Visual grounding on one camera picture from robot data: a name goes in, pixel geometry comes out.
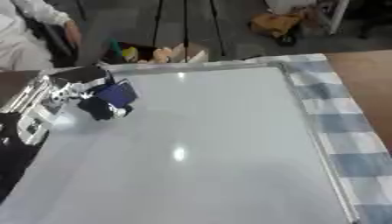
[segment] white tabletop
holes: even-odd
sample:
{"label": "white tabletop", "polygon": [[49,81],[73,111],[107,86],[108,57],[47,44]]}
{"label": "white tabletop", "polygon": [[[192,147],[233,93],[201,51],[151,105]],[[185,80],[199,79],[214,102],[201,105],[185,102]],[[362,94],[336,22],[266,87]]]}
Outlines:
{"label": "white tabletop", "polygon": [[347,223],[278,69],[128,78],[135,110],[70,107],[0,223]]}

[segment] floor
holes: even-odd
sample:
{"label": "floor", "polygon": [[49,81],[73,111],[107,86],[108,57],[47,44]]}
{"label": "floor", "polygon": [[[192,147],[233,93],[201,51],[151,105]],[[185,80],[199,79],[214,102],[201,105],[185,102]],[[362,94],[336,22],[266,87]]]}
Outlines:
{"label": "floor", "polygon": [[[157,36],[158,46],[176,46],[183,40],[184,0],[163,0],[163,14]],[[359,22],[344,22],[341,32],[326,37],[301,38],[293,47],[280,47],[273,39],[249,31],[246,23],[266,10],[263,0],[214,0],[218,9],[227,55],[221,56],[211,6],[208,0],[188,0],[189,35],[193,43],[210,49],[211,60],[238,60],[255,55],[298,53],[338,53],[392,48],[392,28],[380,28],[372,38],[356,38]],[[159,0],[84,0],[87,22],[81,20],[74,1],[51,0],[69,12],[80,23],[87,45],[100,45],[103,40],[148,45]]]}

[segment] stuffed animal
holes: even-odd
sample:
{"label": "stuffed animal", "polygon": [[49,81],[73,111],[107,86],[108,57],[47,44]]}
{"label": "stuffed animal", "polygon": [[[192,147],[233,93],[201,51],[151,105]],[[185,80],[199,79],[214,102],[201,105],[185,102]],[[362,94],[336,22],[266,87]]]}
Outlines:
{"label": "stuffed animal", "polygon": [[172,53],[173,53],[173,50],[168,47],[159,48],[154,51],[153,58],[150,61],[139,60],[137,63],[148,63],[148,64],[169,63],[171,61],[170,57],[171,57]]}

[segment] tripod leg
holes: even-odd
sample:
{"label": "tripod leg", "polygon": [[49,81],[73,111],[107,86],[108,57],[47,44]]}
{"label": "tripod leg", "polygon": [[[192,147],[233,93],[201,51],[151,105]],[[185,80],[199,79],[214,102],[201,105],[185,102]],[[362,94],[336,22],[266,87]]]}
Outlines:
{"label": "tripod leg", "polygon": [[85,11],[85,9],[84,9],[82,0],[76,0],[76,5],[78,6],[78,10],[79,10],[79,13],[80,13],[81,18],[82,18],[84,21],[87,21],[87,20],[88,20],[88,17],[87,17],[87,15],[86,15],[86,11]]}
{"label": "tripod leg", "polygon": [[213,23],[215,24],[216,33],[218,35],[218,40],[220,44],[220,54],[221,56],[226,56],[225,46],[223,45],[223,40],[221,36],[221,28],[218,22],[218,11],[216,10],[214,0],[210,0],[210,5],[211,5],[211,12],[213,14]]}
{"label": "tripod leg", "polygon": [[189,31],[188,31],[188,0],[184,0],[184,48],[185,62],[188,62]]}
{"label": "tripod leg", "polygon": [[163,6],[164,6],[164,0],[159,0],[159,6],[157,7],[157,15],[155,16],[154,34],[152,36],[152,45],[154,47],[157,46],[157,35],[158,35],[159,23],[160,23],[161,17],[162,17]]}

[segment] wooden table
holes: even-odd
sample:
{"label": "wooden table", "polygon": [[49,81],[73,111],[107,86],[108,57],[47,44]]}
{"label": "wooden table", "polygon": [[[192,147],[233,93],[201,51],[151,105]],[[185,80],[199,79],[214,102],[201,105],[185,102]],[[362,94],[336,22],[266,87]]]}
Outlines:
{"label": "wooden table", "polygon": [[333,53],[327,57],[392,151],[392,51]]}

